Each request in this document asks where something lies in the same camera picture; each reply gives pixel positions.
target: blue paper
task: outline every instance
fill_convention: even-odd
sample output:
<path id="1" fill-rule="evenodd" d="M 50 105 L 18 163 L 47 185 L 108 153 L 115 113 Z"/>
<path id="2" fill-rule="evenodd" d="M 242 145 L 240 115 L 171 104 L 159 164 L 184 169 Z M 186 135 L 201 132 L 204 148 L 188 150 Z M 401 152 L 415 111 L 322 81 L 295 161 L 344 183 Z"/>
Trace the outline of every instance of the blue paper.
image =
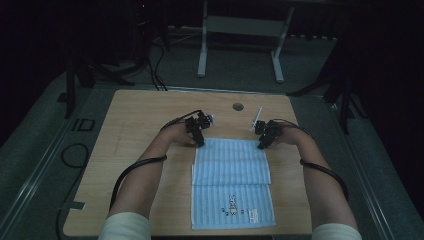
<path id="1" fill-rule="evenodd" d="M 206 138 L 193 165 L 192 228 L 276 225 L 265 152 L 257 141 Z"/>

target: dark background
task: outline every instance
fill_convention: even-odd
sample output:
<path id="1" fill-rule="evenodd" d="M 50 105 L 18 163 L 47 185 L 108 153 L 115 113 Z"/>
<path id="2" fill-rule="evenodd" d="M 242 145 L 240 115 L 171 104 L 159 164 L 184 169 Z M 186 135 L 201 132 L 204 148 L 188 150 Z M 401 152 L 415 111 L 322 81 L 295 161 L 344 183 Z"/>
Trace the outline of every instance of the dark background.
<path id="1" fill-rule="evenodd" d="M 355 5 L 299 5 L 289 32 L 307 38 L 344 34 L 344 41 L 338 44 L 345 50 L 342 57 L 351 59 L 355 68 L 354 92 L 423 217 L 424 4 L 361 3 L 372 6 L 358 10 Z M 45 87 L 64 72 L 67 43 L 99 63 L 116 64 L 120 58 L 134 57 L 128 56 L 131 34 L 134 23 L 143 16 L 133 12 L 133 1 L 79 0 L 70 4 L 64 0 L 17 0 L 0 4 L 0 145 Z M 169 0 L 163 7 L 166 24 L 201 26 L 202 1 Z M 238 9 L 249 9 L 249 4 Z M 143 51 L 145 44 L 137 42 L 136 48 Z"/>

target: gray floor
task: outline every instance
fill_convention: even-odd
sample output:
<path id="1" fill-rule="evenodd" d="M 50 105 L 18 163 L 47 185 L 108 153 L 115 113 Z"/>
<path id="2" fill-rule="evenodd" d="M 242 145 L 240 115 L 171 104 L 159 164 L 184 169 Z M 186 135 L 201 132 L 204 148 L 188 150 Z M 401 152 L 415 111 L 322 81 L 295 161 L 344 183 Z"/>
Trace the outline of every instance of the gray floor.
<path id="1" fill-rule="evenodd" d="M 182 30 L 174 34 L 172 42 L 185 34 L 195 35 L 187 35 L 190 38 L 172 44 L 171 52 L 165 53 L 159 65 L 158 74 L 173 90 L 275 94 L 295 91 L 316 79 L 334 46 L 334 42 L 327 40 L 288 39 L 280 57 L 286 81 L 277 84 L 269 54 L 272 42 L 268 40 L 255 39 L 255 45 L 251 44 L 251 39 L 228 45 L 222 44 L 222 36 L 214 36 L 210 41 L 206 76 L 198 78 L 200 45 L 197 31 Z M 159 48 L 152 49 L 153 63 L 159 54 Z M 147 71 L 128 76 L 128 80 L 137 83 L 131 88 L 152 89 Z M 65 91 L 64 76 L 46 89 L 0 149 L 0 216 L 1 230 L 4 230 L 1 239 L 58 239 L 57 229 L 63 226 L 76 188 L 69 197 L 67 193 L 79 175 L 79 169 L 68 168 L 61 162 L 60 152 L 73 143 L 83 143 L 91 151 L 113 94 L 120 88 L 122 86 L 101 80 L 93 89 L 78 87 L 78 107 L 68 120 L 63 118 L 64 103 L 56 102 L 59 94 Z M 337 106 L 326 104 L 320 97 L 324 90 L 325 87 L 307 96 L 291 98 L 293 108 L 299 123 L 312 132 L 327 161 L 346 181 L 349 202 L 363 239 L 424 239 L 424 224 L 373 126 L 353 110 L 355 118 L 348 123 L 350 135 L 343 134 L 337 124 Z M 73 131 L 77 118 L 95 120 L 93 131 Z M 78 147 L 65 155 L 66 160 L 75 165 L 82 164 L 84 157 Z M 60 230 L 59 234 L 62 239 L 68 238 Z M 310 236 L 274 236 L 274 239 L 310 239 Z"/>

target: wooden table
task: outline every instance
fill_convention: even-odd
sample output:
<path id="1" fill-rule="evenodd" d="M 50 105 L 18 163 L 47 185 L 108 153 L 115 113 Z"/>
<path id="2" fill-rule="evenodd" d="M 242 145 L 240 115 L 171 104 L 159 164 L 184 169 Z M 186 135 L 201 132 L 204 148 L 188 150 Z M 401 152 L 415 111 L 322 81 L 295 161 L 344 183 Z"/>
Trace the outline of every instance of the wooden table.
<path id="1" fill-rule="evenodd" d="M 244 106 L 233 109 L 234 103 Z M 260 120 L 283 118 L 296 122 L 290 100 L 283 95 L 164 92 L 119 90 L 116 92 L 75 202 L 83 210 L 71 209 L 64 233 L 96 236 L 108 213 L 110 196 L 119 174 L 131 165 L 168 121 L 194 110 L 215 115 L 215 126 L 204 137 L 258 139 L 250 132 L 252 118 L 262 107 Z M 277 226 L 241 230 L 192 230 L 191 165 L 195 148 L 173 145 L 168 152 L 158 193 L 150 215 L 154 236 L 185 235 L 278 235 L 311 233 L 299 154 L 294 146 L 280 144 L 266 149 L 271 171 L 270 185 Z"/>

